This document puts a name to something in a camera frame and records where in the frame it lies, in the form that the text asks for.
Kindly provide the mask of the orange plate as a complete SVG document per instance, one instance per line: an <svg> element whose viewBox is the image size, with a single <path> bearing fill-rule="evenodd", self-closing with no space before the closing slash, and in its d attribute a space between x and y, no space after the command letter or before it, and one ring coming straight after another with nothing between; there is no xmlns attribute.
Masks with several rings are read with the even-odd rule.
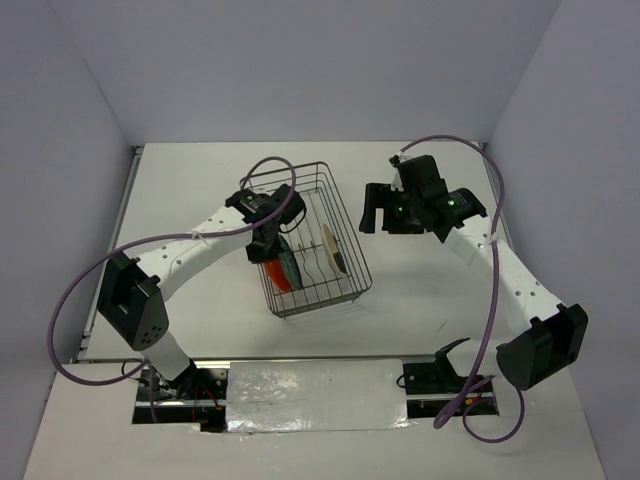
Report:
<svg viewBox="0 0 640 480"><path fill-rule="evenodd" d="M264 269L268 278L279 291L292 291L291 283L289 282L279 259L273 259L265 262Z"/></svg>

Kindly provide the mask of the cream plate with dark edge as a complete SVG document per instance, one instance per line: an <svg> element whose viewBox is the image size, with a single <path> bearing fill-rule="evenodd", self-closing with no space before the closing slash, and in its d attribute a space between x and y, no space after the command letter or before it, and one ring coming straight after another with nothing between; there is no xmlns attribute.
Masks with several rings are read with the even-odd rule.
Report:
<svg viewBox="0 0 640 480"><path fill-rule="evenodd" d="M348 272L344 258L338 248L333 232L327 224L322 225L321 234L322 245L330 268L339 278L346 278Z"/></svg>

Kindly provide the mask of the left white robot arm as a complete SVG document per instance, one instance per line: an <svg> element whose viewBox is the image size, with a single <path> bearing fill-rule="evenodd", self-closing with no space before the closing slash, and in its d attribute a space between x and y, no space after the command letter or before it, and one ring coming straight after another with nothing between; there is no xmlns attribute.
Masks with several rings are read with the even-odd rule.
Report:
<svg viewBox="0 0 640 480"><path fill-rule="evenodd" d="M171 333L166 301L236 250L245 250L252 264L277 259L284 252L283 228L305 212L301 195L287 184L271 194L239 190L184 239L136 258L117 253L109 259L98 311L153 367L161 388L173 398L185 398L204 384L206 375Z"/></svg>

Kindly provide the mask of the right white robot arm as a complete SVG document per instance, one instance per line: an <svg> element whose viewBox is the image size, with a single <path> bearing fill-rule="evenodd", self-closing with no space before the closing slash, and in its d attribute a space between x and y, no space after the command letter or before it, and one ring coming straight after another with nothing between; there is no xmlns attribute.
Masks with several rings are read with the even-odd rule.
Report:
<svg viewBox="0 0 640 480"><path fill-rule="evenodd" d="M450 190L430 155L393 157L391 183L365 187L359 230L372 234L432 233L498 292L498 306L516 336L497 347L503 377L527 391L574 363L588 314L565 305L493 231L480 200L467 188Z"/></svg>

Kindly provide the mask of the green rimmed white plate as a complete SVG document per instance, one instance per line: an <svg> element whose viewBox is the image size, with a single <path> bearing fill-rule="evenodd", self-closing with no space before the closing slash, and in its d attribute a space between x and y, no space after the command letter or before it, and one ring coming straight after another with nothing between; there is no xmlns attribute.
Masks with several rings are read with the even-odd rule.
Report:
<svg viewBox="0 0 640 480"><path fill-rule="evenodd" d="M291 289L301 290L303 288L303 280L295 254L283 236L279 236L278 239L281 248L278 258L282 271L289 282Z"/></svg>

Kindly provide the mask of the silver foil covered panel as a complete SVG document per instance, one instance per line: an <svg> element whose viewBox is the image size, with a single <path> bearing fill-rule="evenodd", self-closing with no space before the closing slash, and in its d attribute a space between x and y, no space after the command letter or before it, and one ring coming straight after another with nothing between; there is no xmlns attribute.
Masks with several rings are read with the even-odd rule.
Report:
<svg viewBox="0 0 640 480"><path fill-rule="evenodd" d="M409 425L397 359L233 363L230 433L373 431Z"/></svg>

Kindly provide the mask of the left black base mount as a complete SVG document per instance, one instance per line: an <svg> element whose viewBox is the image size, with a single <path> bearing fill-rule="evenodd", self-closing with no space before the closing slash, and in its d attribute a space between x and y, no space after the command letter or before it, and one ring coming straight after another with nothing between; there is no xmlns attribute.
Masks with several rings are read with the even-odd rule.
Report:
<svg viewBox="0 0 640 480"><path fill-rule="evenodd" d="M227 430L228 371L208 370L183 393L172 390L159 377L144 370L137 380L131 422L134 425L192 425L201 432Z"/></svg>

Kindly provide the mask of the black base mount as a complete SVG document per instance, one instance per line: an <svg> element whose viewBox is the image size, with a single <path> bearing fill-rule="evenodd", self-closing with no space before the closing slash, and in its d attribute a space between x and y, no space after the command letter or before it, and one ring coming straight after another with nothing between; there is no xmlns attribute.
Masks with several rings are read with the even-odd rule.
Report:
<svg viewBox="0 0 640 480"><path fill-rule="evenodd" d="M183 393L172 390L159 377L144 370L137 380L131 422L134 425L192 425L201 432L227 430L228 371L208 370Z"/></svg>
<svg viewBox="0 0 640 480"><path fill-rule="evenodd" d="M447 403L462 390L467 378L457 374L448 359L403 364L403 372L396 385L405 392L407 415L410 419L435 418ZM467 395L454 415L461 416L464 409L480 402L475 415L497 415L493 386L487 383Z"/></svg>

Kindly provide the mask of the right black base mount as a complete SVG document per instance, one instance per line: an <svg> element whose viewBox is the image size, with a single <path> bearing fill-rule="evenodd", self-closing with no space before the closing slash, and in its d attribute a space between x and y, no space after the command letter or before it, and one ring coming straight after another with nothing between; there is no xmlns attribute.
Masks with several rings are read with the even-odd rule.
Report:
<svg viewBox="0 0 640 480"><path fill-rule="evenodd" d="M447 403L462 390L467 378L457 374L448 359L403 364L403 372L396 385L405 392L407 415L410 419L435 418ZM480 402L475 415L497 415L493 386L487 383L467 395L454 415L461 416L464 409Z"/></svg>

